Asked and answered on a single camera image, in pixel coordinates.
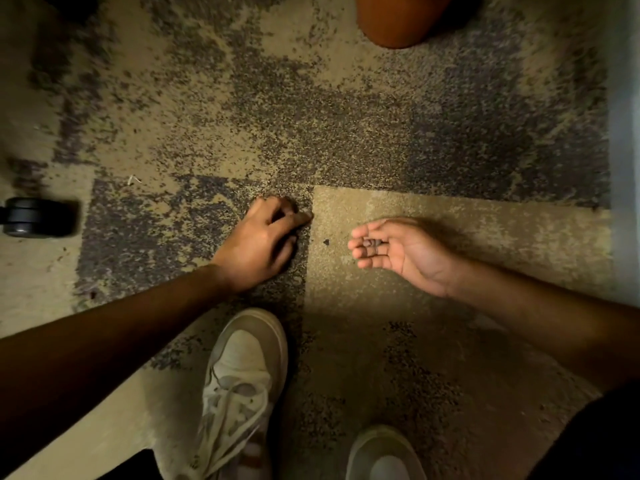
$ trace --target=person's right arm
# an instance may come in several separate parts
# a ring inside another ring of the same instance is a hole
[[[640,379],[640,310],[459,256],[414,219],[382,219],[352,234],[359,267],[391,269],[491,315],[601,389]]]

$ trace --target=white sneaker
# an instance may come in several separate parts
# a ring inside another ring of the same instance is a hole
[[[346,480],[426,480],[411,443],[390,426],[372,426],[351,447]]]
[[[287,378],[287,361],[287,339],[275,315],[248,308],[229,321],[207,367],[197,450],[179,479],[268,467],[264,438]]]

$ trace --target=chair wheel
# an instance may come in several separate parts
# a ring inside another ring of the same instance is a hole
[[[76,213],[72,206],[32,197],[13,197],[4,209],[4,233],[14,237],[63,237],[72,234]]]

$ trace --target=orange pot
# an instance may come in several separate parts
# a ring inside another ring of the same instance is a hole
[[[387,48],[420,42],[451,0],[356,0],[358,26],[369,40]]]

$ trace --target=dark fabric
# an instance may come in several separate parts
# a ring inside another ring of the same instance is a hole
[[[153,450],[142,450],[98,480],[163,480]]]
[[[529,475],[549,478],[640,479],[640,381],[576,414]]]

